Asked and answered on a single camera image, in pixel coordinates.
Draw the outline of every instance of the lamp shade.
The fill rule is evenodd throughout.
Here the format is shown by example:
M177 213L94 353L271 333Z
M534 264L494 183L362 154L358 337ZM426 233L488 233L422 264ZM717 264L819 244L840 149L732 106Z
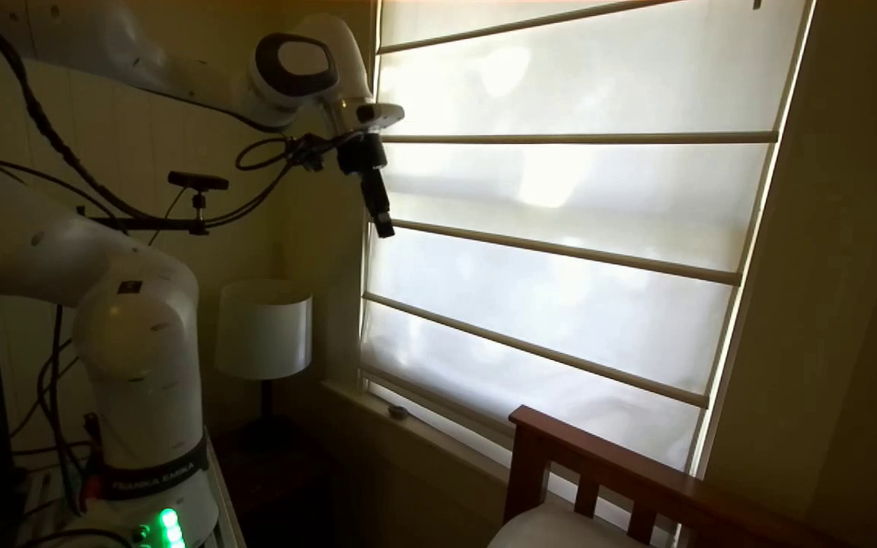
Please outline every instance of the lamp shade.
M284 279L238 279L218 294L215 367L274 379L312 366L313 298Z

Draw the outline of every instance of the window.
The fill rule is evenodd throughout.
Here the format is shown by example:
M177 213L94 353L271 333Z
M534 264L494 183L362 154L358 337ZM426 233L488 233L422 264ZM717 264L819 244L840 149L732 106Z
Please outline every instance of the window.
M398 233L362 362L488 438L535 404L696 462L806 0L381 0Z

